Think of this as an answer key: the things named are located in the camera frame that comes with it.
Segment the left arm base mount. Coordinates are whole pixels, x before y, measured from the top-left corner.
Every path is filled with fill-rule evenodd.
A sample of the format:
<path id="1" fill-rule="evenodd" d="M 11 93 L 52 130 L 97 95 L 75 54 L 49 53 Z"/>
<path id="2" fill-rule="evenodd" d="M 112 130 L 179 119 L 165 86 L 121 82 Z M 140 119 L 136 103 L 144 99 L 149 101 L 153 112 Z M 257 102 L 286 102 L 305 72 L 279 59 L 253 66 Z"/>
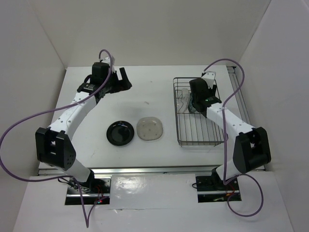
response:
<path id="1" fill-rule="evenodd" d="M 69 180 L 58 179 L 60 183 L 68 185 L 65 205 L 81 205 L 80 193 L 77 184 L 72 178 Z M 110 190 L 111 190 L 111 177 L 101 178 L 103 183 L 95 185 L 91 190 L 81 186 L 83 200 L 85 205 L 93 205 L 97 202 L 97 205 L 110 204 Z"/>

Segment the smoky translucent square plate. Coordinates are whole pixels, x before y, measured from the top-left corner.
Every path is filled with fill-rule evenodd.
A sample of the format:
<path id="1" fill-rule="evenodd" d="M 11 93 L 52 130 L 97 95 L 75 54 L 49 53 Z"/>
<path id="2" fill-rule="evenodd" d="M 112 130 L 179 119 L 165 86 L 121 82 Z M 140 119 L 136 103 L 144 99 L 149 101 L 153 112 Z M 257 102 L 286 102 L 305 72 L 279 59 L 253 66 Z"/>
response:
<path id="1" fill-rule="evenodd" d="M 144 141 L 153 141 L 163 135 L 163 124 L 157 117 L 144 117 L 137 122 L 137 135 Z"/>

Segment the black round plate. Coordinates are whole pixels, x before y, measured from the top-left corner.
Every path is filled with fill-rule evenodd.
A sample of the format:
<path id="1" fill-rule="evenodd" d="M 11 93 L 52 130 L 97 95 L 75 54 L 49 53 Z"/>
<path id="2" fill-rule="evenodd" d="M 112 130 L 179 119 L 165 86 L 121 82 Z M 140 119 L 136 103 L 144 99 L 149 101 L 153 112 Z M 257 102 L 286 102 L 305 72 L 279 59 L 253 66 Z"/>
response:
<path id="1" fill-rule="evenodd" d="M 126 121 L 116 121 L 106 131 L 107 140 L 114 146 L 128 145 L 133 140 L 134 135 L 133 126 Z"/>

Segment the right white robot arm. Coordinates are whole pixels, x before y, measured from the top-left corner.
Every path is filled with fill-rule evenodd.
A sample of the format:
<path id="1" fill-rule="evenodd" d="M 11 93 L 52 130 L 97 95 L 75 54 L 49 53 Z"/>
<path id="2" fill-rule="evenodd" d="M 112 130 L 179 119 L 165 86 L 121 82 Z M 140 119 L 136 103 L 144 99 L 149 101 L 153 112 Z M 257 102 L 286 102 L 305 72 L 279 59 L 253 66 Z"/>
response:
<path id="1" fill-rule="evenodd" d="M 189 82 L 192 106 L 205 118 L 226 130 L 224 135 L 234 142 L 232 159 L 211 171 L 210 184 L 222 189 L 227 181 L 271 162 L 267 132 L 264 128 L 242 121 L 215 96 L 216 85 L 210 88 L 203 78 Z"/>

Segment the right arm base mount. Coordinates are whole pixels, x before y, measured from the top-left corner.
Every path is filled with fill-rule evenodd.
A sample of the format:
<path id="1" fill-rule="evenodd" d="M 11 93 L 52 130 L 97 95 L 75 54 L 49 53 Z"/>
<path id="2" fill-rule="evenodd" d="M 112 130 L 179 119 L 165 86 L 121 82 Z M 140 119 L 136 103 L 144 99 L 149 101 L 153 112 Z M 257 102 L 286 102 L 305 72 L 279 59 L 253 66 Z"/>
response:
<path id="1" fill-rule="evenodd" d="M 237 180 L 228 185 L 213 184 L 210 176 L 196 176 L 192 187 L 197 190 L 199 203 L 218 203 L 230 201 L 242 201 Z"/>

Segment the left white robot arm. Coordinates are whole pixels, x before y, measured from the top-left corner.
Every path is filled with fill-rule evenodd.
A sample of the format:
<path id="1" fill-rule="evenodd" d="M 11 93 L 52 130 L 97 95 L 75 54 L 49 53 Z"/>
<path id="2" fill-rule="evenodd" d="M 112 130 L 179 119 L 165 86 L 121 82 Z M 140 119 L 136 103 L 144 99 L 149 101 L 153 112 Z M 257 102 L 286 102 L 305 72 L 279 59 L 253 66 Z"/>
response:
<path id="1" fill-rule="evenodd" d="M 78 87 L 72 106 L 47 128 L 37 129 L 35 141 L 38 161 L 74 178 L 79 189 L 85 193 L 93 191 L 96 185 L 103 185 L 103 181 L 96 179 L 91 169 L 77 160 L 71 140 L 87 114 L 106 94 L 126 91 L 131 87 L 124 68 L 116 71 L 108 61 L 95 62 L 91 74 Z"/>

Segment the clear textured glass plate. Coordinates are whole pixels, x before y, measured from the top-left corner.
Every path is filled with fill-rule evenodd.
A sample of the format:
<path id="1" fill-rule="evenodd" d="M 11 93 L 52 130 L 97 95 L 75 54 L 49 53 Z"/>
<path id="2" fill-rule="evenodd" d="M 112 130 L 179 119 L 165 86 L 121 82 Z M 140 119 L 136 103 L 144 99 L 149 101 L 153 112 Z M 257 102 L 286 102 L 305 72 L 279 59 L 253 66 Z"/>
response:
<path id="1" fill-rule="evenodd" d="M 190 99 L 191 94 L 187 88 L 182 88 L 177 92 L 176 103 L 177 103 L 177 112 L 179 114 L 183 114 L 188 110 Z"/>

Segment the blue patterned ceramic plate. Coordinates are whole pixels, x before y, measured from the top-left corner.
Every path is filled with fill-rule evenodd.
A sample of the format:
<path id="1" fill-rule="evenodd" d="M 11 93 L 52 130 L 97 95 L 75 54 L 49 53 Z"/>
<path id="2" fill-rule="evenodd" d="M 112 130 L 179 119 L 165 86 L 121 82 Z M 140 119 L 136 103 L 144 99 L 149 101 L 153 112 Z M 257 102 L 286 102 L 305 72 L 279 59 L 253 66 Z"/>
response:
<path id="1" fill-rule="evenodd" d="M 190 93 L 190 101 L 189 101 L 189 104 L 188 104 L 188 111 L 191 114 L 194 114 L 197 111 L 196 108 L 193 106 L 193 102 L 194 102 L 193 94 Z"/>

